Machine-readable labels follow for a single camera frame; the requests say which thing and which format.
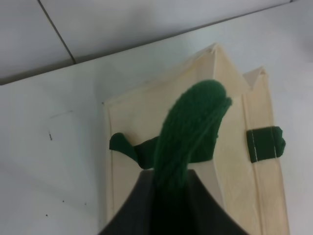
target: green felt strip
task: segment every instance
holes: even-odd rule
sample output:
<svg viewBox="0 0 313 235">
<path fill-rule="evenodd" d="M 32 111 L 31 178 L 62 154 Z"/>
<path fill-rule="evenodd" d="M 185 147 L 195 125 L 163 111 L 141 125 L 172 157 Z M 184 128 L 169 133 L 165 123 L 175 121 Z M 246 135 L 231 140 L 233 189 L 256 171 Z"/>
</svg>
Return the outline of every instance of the green felt strip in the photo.
<svg viewBox="0 0 313 235">
<path fill-rule="evenodd" d="M 153 168 L 157 137 L 142 144 L 132 146 L 122 133 L 114 134 L 110 139 L 110 150 L 115 150 L 133 159 L 142 169 Z"/>
<path fill-rule="evenodd" d="M 133 159 L 142 169 L 153 168 L 154 152 L 157 144 L 157 137 L 147 140 L 139 145 L 132 146 L 123 133 L 115 133 L 110 139 L 110 150 L 118 151 Z M 202 142 L 192 154 L 190 163 L 200 163 L 213 158 L 216 138 Z"/>
<path fill-rule="evenodd" d="M 278 126 L 248 130 L 246 139 L 252 163 L 283 155 L 286 142 L 283 131 Z"/>
</svg>

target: green fabric handle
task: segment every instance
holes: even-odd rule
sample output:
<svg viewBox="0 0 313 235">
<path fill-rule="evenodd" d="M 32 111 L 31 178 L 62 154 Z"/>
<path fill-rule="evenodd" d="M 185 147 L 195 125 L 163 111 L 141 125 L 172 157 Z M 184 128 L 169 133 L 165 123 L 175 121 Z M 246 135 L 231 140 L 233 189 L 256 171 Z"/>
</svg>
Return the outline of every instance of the green fabric handle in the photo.
<svg viewBox="0 0 313 235">
<path fill-rule="evenodd" d="M 110 150 L 118 151 L 133 159 L 142 169 L 153 168 L 154 152 L 158 137 L 132 146 L 123 133 L 115 133 L 110 139 Z M 191 156 L 190 163 L 200 163 L 213 158 L 216 138 L 208 140 L 204 147 L 200 147 Z"/>
<path fill-rule="evenodd" d="M 246 132 L 247 145 L 252 163 L 283 155 L 286 142 L 278 126 L 270 126 Z"/>
</svg>

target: beige fabric bag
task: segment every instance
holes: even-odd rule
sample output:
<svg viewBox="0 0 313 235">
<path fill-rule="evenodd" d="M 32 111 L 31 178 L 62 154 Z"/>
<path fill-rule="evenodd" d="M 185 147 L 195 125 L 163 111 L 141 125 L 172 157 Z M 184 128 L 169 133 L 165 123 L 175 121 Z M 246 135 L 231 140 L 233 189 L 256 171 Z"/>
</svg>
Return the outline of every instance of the beige fabric bag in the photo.
<svg viewBox="0 0 313 235">
<path fill-rule="evenodd" d="M 221 82 L 233 104 L 222 120 L 213 160 L 189 168 L 249 234 L 289 234 L 279 159 L 252 164 L 246 144 L 247 129 L 274 125 L 268 75 L 259 68 L 242 76 L 218 44 L 150 83 L 105 102 L 107 221 L 123 205 L 142 170 L 129 157 L 109 150 L 110 137 L 122 132 L 137 145 L 159 135 L 175 101 L 204 79 Z"/>
</svg>

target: white surface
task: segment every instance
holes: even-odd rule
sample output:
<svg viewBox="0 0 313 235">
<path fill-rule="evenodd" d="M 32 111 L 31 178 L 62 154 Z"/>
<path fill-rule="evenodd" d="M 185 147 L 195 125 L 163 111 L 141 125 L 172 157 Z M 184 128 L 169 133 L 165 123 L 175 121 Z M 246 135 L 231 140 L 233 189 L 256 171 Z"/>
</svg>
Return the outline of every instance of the white surface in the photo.
<svg viewBox="0 0 313 235">
<path fill-rule="evenodd" d="M 220 42 L 240 71 L 269 72 L 291 234 L 311 235 L 312 11 L 313 1 L 296 1 L 0 87 L 0 234 L 85 235 L 86 224 L 94 234 L 104 210 L 101 102 Z"/>
<path fill-rule="evenodd" d="M 0 79 L 71 64 L 36 0 L 0 1 Z"/>
<path fill-rule="evenodd" d="M 86 61 L 88 55 L 134 47 L 289 1 L 42 0 L 42 3 L 75 59 Z"/>
</svg>

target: white table surface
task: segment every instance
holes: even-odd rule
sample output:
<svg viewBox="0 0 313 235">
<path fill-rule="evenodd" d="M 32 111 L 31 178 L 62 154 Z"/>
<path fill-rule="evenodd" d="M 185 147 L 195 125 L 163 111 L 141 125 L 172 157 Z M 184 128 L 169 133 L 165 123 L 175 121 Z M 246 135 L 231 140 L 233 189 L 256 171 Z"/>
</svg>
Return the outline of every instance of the white table surface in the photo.
<svg viewBox="0 0 313 235">
<path fill-rule="evenodd" d="M 0 234 L 98 232 L 105 210 L 102 101 L 214 42 L 240 71 L 268 71 L 287 142 L 281 165 L 291 234 L 312 234 L 312 11 L 313 1 L 300 0 L 1 86 Z"/>
</svg>

